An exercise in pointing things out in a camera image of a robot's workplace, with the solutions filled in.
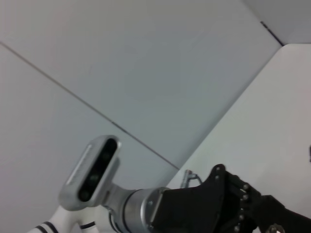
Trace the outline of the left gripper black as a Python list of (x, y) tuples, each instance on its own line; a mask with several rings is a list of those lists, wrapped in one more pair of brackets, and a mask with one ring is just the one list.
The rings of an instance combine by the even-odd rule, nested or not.
[(196, 187), (165, 190), (151, 225), (160, 233), (267, 232), (281, 227), (310, 227), (311, 219), (288, 210), (271, 195), (262, 195), (223, 164)]

